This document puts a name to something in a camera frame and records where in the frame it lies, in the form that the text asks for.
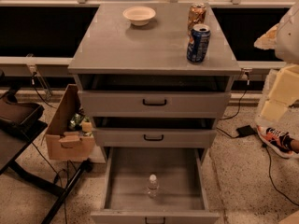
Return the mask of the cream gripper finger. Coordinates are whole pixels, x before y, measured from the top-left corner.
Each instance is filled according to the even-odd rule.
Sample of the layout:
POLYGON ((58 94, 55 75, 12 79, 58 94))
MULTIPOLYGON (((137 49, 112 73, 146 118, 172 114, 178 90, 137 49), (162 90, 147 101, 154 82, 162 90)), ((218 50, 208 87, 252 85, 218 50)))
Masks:
POLYGON ((278 24, 271 27, 265 34, 260 36, 255 42, 254 47, 257 49, 275 49, 277 46, 278 24))
POLYGON ((265 81, 264 98, 259 117, 264 122, 278 122, 299 100, 299 65, 291 63, 279 71, 271 70, 265 81))

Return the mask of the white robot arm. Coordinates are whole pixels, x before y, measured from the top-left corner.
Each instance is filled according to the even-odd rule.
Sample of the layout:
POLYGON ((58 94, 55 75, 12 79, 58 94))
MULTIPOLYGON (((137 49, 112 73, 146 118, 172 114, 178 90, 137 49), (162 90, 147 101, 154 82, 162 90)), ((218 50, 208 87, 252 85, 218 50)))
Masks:
POLYGON ((277 123, 288 107, 299 100, 299 2, 287 11, 278 24, 260 36, 254 47, 273 49, 276 57, 286 63, 279 71, 270 71, 258 106, 256 123, 270 126, 277 123))

